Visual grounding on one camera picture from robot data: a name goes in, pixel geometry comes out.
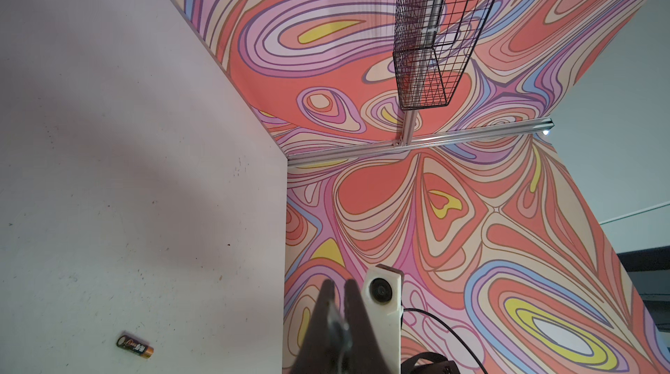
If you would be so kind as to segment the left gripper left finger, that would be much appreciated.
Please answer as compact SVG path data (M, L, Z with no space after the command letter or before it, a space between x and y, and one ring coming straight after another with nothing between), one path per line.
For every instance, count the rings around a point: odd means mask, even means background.
M335 284L326 279L308 324L303 345L291 368L291 373L334 373L338 362L338 340L334 327L338 324Z

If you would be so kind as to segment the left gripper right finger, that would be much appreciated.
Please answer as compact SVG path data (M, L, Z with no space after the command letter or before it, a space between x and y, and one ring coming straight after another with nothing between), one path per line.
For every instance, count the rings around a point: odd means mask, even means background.
M345 353L345 373L389 374L355 280L345 282L344 314L351 337L351 348Z

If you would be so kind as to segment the black gold AAA battery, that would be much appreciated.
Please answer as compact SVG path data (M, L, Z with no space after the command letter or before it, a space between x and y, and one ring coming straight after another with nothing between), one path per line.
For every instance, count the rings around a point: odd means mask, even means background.
M154 349L134 337L122 335L117 339L116 346L124 351L129 351L136 356L149 359L154 354Z

